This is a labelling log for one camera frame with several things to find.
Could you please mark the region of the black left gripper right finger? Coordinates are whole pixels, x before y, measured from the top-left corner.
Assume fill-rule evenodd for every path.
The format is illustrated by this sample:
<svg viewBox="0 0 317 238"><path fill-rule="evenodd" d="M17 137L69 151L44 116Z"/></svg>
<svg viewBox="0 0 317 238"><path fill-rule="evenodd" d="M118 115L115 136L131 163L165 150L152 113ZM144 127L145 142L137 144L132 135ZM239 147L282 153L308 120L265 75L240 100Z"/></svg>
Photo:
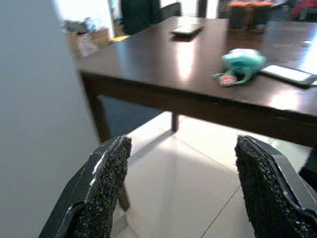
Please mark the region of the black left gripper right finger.
<svg viewBox="0 0 317 238"><path fill-rule="evenodd" d="M317 192L271 145L239 135L236 166L255 238L317 238Z"/></svg>

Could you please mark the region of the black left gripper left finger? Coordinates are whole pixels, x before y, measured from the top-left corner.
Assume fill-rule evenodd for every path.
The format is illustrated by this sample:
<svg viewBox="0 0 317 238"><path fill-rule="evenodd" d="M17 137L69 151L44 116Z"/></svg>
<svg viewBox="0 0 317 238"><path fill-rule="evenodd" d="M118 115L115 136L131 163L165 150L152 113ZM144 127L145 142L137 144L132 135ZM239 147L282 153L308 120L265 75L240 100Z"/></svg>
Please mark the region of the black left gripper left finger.
<svg viewBox="0 0 317 238"><path fill-rule="evenodd" d="M105 141L64 187L38 238L110 238L131 138Z"/></svg>

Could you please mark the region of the white tablet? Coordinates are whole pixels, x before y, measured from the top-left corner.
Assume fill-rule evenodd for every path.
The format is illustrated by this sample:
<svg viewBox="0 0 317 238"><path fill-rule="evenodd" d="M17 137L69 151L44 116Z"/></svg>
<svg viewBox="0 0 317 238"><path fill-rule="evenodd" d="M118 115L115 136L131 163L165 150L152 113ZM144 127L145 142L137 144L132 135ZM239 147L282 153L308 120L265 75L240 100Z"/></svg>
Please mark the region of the white tablet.
<svg viewBox="0 0 317 238"><path fill-rule="evenodd" d="M260 73L303 88L315 86L317 83L316 74L273 64L262 68Z"/></svg>

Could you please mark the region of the dark brown wooden table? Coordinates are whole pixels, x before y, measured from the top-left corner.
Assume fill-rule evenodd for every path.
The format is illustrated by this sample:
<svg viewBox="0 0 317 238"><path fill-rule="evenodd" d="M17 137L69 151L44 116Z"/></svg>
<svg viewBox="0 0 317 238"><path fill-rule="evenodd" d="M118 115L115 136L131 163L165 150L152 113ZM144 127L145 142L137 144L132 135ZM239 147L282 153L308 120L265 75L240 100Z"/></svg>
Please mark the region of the dark brown wooden table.
<svg viewBox="0 0 317 238"><path fill-rule="evenodd" d="M189 38L170 32L203 25ZM235 48L259 50L270 64L317 74L317 23L276 22L263 32L227 28L225 19L171 17L77 63L100 141L110 129L100 95L218 123L308 147L317 147L317 87L300 89L259 75L221 87L213 75Z"/></svg>

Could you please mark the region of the brown cardboard box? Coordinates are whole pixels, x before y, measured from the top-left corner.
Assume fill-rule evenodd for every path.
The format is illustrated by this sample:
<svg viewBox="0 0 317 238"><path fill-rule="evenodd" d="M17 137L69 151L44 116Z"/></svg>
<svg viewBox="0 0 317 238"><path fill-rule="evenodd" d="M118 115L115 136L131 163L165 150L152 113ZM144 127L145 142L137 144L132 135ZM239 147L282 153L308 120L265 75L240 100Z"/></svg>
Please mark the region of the brown cardboard box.
<svg viewBox="0 0 317 238"><path fill-rule="evenodd" d="M110 42L108 28L84 34L70 32L66 33L65 37L70 46L72 57L77 60L98 51Z"/></svg>

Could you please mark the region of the grey crumpled bag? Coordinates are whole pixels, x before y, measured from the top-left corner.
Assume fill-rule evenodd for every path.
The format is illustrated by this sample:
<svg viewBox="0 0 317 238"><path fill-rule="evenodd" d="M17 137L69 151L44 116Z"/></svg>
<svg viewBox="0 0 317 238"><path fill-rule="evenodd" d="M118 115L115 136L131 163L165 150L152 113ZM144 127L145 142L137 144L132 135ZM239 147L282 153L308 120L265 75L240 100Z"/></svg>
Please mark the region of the grey crumpled bag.
<svg viewBox="0 0 317 238"><path fill-rule="evenodd" d="M90 17L85 18L83 21L65 20L63 28L67 32L77 32L78 34L96 31L96 25Z"/></svg>

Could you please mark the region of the dark chair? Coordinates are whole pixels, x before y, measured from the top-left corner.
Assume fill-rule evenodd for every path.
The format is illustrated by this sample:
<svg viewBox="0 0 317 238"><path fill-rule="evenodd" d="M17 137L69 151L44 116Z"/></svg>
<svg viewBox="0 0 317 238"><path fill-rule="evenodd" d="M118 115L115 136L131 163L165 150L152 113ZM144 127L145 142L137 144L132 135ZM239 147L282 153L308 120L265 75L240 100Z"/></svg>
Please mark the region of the dark chair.
<svg viewBox="0 0 317 238"><path fill-rule="evenodd" d="M175 2L164 7L160 0L120 0L121 23L125 34L133 35L170 17L182 15L182 5Z"/></svg>

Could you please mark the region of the dark container with orange lid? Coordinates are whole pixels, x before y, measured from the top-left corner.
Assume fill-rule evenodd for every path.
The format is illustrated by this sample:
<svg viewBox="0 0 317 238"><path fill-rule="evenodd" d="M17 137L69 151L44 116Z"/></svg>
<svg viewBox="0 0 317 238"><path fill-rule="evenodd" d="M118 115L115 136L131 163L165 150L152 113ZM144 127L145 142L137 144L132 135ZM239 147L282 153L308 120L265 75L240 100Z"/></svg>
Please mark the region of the dark container with orange lid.
<svg viewBox="0 0 317 238"><path fill-rule="evenodd" d="M271 0L239 0L228 5L228 29L264 31L270 19Z"/></svg>

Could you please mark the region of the black smartphone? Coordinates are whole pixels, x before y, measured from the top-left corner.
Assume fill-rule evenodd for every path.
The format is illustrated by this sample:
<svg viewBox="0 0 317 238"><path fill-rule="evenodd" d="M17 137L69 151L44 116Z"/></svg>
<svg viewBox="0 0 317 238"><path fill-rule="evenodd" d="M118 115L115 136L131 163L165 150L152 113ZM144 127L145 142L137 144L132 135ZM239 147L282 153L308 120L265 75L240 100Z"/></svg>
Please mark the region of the black smartphone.
<svg viewBox="0 0 317 238"><path fill-rule="evenodd" d="M203 29L203 25L199 24L183 24L175 29L173 29L170 33L175 37L180 38L189 38L195 36Z"/></svg>

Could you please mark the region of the red cloth item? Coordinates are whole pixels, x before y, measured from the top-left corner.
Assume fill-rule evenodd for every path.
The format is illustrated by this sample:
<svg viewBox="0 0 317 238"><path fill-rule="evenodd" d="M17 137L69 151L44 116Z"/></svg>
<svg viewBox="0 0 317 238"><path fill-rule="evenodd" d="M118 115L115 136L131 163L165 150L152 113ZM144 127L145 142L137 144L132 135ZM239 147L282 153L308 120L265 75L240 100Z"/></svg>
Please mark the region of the red cloth item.
<svg viewBox="0 0 317 238"><path fill-rule="evenodd" d="M317 0L297 0L291 10L291 18L307 20L309 14L317 14Z"/></svg>

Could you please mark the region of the teal plush keychain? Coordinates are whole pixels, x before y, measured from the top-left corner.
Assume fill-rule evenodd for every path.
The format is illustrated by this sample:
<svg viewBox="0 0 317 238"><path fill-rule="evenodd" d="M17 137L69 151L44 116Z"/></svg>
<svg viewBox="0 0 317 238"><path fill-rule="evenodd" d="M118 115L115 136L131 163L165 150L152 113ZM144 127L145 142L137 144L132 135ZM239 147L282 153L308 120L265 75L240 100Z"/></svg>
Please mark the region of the teal plush keychain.
<svg viewBox="0 0 317 238"><path fill-rule="evenodd" d="M213 75L222 87L246 84L264 66L266 57L254 49L233 49L221 57L226 71Z"/></svg>

